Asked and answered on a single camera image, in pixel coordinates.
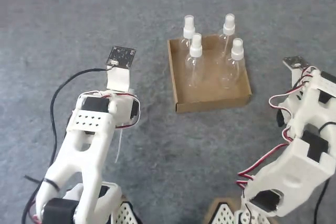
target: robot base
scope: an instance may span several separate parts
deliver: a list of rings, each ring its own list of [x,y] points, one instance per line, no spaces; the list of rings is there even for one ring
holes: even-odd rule
[[[274,218],[266,218],[256,211],[239,210],[239,198],[216,198],[205,215],[203,224],[279,224]]]

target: white perforated base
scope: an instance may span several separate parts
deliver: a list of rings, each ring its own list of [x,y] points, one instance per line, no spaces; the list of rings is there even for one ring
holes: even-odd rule
[[[248,210],[232,213],[228,204],[221,204],[215,213],[215,218],[211,224],[270,224],[267,218],[261,216],[258,212],[252,211],[251,223]]]
[[[133,211],[127,202],[121,204],[115,218],[115,224],[138,224],[136,218],[134,217]]]
[[[240,216],[241,224],[270,224],[268,219],[264,216],[261,216],[257,211],[251,211],[252,217],[250,222],[250,213],[248,210],[245,210]]]
[[[221,204],[212,224],[234,224],[234,215],[228,204]]]

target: plastic bottle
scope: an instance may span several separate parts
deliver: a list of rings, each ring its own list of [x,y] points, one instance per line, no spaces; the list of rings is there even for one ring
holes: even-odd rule
[[[222,63],[228,57],[231,48],[232,42],[235,38],[235,15],[227,14],[225,16],[225,21],[223,24],[223,29],[219,31],[219,43],[218,49],[220,53],[216,58],[216,63]]]
[[[184,27],[183,27],[183,37],[180,40],[180,49],[188,50],[190,49],[191,39],[195,34],[194,26],[194,16],[187,15],[184,17]]]
[[[202,57],[202,35],[193,35],[189,54],[185,59],[185,73],[187,85],[191,88],[198,87],[203,79],[204,58]]]
[[[223,66],[222,84],[229,89],[238,81],[241,73],[245,70],[243,40],[236,38],[233,40],[230,57],[226,59]]]

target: black wire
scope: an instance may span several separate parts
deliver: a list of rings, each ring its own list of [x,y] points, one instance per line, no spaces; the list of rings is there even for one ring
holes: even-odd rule
[[[319,133],[321,133],[321,131],[324,129],[324,127],[326,127],[327,125],[336,125],[335,122],[326,122],[324,125],[322,125],[320,128],[319,128]],[[317,213],[319,211],[319,207],[320,207],[320,204],[322,202],[322,199],[326,193],[326,190],[327,190],[327,187],[329,185],[329,181],[330,179],[328,178],[325,183],[324,183],[324,186],[323,186],[323,189],[322,189],[322,192],[320,194],[320,197],[316,203],[316,206],[315,206],[315,210],[314,210],[314,224],[317,224]]]
[[[322,125],[320,128],[319,128],[319,133],[321,133],[321,131],[324,129],[324,127],[326,127],[327,125],[336,125],[335,122],[326,122],[324,125]]]
[[[58,87],[58,89],[55,91],[54,95],[52,96],[51,103],[50,103],[50,120],[51,120],[52,133],[54,135],[54,146],[53,146],[52,154],[51,154],[51,157],[50,157],[49,167],[53,164],[53,162],[55,160],[56,150],[57,150],[57,132],[56,132],[55,118],[54,118],[54,103],[55,103],[55,100],[56,100],[56,97],[57,97],[58,93],[61,91],[62,88],[64,88],[64,86],[66,84],[68,84],[70,81],[72,81],[77,76],[80,76],[80,75],[82,75],[84,73],[88,73],[88,72],[101,72],[101,71],[108,71],[108,70],[111,70],[111,69],[112,68],[110,68],[110,69],[91,68],[91,69],[86,69],[86,70],[80,71],[78,73],[75,73],[68,80],[66,80],[64,83],[62,83]],[[29,198],[29,200],[28,200],[28,202],[27,202],[27,204],[26,204],[26,206],[23,210],[22,217],[21,217],[21,224],[26,224],[26,218],[27,218],[28,211],[30,209],[31,203],[35,199],[36,194],[37,194],[38,190],[40,189],[42,182],[43,182],[43,180],[39,182],[38,186],[36,187],[34,192],[31,194],[31,196],[30,196],[30,198]]]
[[[322,199],[323,199],[323,197],[324,197],[324,195],[326,193],[327,187],[329,185],[329,181],[330,181],[329,178],[325,181],[324,187],[323,187],[322,192],[320,194],[320,197],[319,197],[319,199],[318,199],[318,201],[316,203],[315,210],[314,210],[314,224],[317,224],[317,213],[319,211],[319,206],[320,206],[320,204],[322,202]]]
[[[247,204],[245,204],[245,206],[246,206],[247,210],[248,210],[249,213],[250,213],[250,220],[249,220],[248,224],[251,224],[251,222],[252,222],[252,212],[251,212],[251,210],[248,208]]]
[[[35,183],[35,184],[39,184],[40,183],[40,180],[32,178],[32,177],[30,177],[28,175],[25,175],[24,178],[27,179],[27,180],[29,180],[30,182]]]

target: circuit board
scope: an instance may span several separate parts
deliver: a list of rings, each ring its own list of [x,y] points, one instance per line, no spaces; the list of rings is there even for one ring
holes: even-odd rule
[[[106,65],[130,69],[136,50],[133,48],[113,46]]]

